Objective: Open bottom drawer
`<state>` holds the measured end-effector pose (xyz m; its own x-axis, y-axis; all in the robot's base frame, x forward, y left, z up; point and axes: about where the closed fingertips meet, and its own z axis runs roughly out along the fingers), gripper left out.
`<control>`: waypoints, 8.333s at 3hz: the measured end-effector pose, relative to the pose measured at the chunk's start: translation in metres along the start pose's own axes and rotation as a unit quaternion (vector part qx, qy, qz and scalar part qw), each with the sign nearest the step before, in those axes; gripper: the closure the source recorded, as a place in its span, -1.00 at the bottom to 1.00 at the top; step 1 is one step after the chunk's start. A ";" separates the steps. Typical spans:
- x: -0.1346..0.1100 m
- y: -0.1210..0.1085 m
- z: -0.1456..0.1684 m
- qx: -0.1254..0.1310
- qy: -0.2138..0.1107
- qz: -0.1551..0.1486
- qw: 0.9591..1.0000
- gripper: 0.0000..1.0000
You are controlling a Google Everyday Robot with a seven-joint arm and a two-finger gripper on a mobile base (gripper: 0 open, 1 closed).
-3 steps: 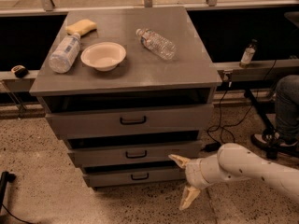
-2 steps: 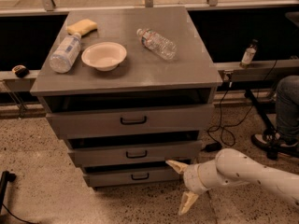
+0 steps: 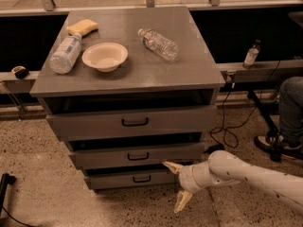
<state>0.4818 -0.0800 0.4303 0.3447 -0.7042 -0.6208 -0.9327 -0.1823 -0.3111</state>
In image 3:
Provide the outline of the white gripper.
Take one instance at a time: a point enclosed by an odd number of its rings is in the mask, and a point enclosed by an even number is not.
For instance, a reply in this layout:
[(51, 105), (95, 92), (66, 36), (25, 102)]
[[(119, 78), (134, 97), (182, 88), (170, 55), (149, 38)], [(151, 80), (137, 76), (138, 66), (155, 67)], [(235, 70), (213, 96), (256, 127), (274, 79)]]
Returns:
[(196, 165), (183, 166), (174, 162), (163, 162), (173, 174), (179, 174), (179, 183), (183, 190), (177, 194), (177, 200), (174, 206), (174, 213), (181, 212), (187, 203), (191, 200), (192, 194), (215, 185), (217, 178), (210, 172), (208, 162), (202, 162)]

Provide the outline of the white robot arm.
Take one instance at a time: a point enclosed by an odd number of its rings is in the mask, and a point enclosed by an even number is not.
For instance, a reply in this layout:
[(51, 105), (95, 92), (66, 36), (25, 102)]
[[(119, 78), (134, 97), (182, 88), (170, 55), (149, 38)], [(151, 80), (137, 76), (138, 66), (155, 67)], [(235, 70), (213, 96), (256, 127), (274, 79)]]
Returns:
[(244, 162), (225, 150), (212, 152), (206, 161), (183, 166), (164, 162), (178, 176), (182, 189), (177, 194), (174, 213), (181, 212), (192, 196), (209, 186), (225, 186), (245, 182), (274, 197), (296, 212), (303, 213), (303, 179)]

